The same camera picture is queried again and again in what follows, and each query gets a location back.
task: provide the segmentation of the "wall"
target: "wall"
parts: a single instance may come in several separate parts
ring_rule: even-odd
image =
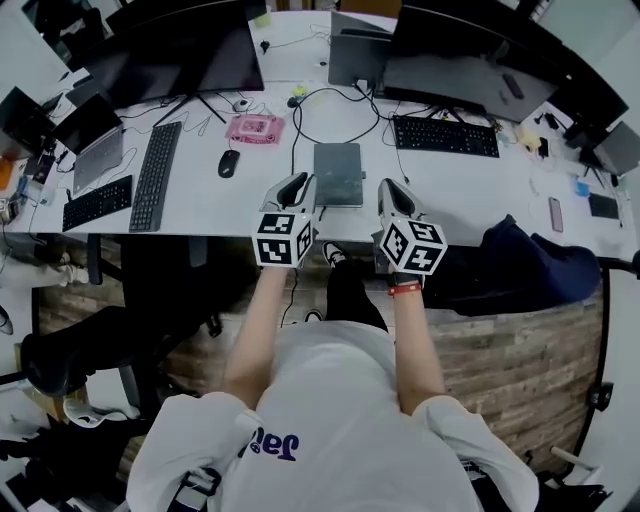
[[[638,19],[631,0],[553,0],[539,23],[594,65]]]
[[[604,380],[614,383],[609,408],[596,412],[580,458],[603,466],[599,483],[613,495],[598,512],[624,509],[640,486],[640,393],[638,393],[640,281],[611,272],[611,322]]]
[[[614,47],[595,65],[598,73],[622,96],[629,111],[622,119],[640,134],[640,19]],[[640,240],[640,171],[624,179],[634,213],[636,232]]]
[[[0,100],[18,86],[36,101],[56,91],[52,85],[68,71],[22,12],[25,0],[0,5]]]

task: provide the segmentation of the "laptop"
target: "laptop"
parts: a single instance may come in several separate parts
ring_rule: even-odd
[[[53,136],[76,155],[74,194],[122,162],[122,121],[101,96],[69,114]]]

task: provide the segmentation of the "keyboard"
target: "keyboard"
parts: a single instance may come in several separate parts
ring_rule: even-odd
[[[132,190],[133,179],[126,176],[69,201],[64,205],[62,231],[129,208]]]
[[[129,233],[153,232],[160,229],[164,196],[181,130],[182,122],[178,121],[156,126],[151,132],[136,186]]]
[[[493,128],[423,117],[393,118],[398,149],[422,149],[500,158]]]

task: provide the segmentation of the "computer mouse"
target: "computer mouse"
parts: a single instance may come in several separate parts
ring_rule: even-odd
[[[234,112],[246,112],[249,110],[250,103],[247,100],[238,100],[233,104]]]
[[[218,176],[221,178],[231,178],[236,172],[236,165],[238,165],[238,159],[240,153],[234,149],[229,149],[222,153],[222,158],[218,164]]]

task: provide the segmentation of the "wooden floor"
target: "wooden floor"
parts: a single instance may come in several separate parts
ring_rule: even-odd
[[[81,250],[72,252],[82,261]],[[315,256],[299,271],[294,303],[285,325],[302,321],[309,309],[326,308],[328,270]],[[117,260],[117,253],[111,254]],[[367,292],[394,331],[390,298],[383,281],[366,279]],[[293,276],[287,283],[281,314],[289,304]],[[47,288],[40,293],[43,334],[67,327],[107,305],[123,305],[122,285],[106,277],[102,286]],[[202,328],[163,363],[184,386],[205,393],[219,385],[222,368],[250,300],[250,291],[233,311],[222,314],[223,334],[211,339]],[[431,333],[442,360],[447,390],[472,412],[482,414],[493,432],[516,454],[533,455],[534,471],[561,471],[551,446],[573,451],[594,381],[601,337],[602,295],[584,303],[538,313],[461,317],[427,310]],[[140,440],[125,454],[125,474]]]

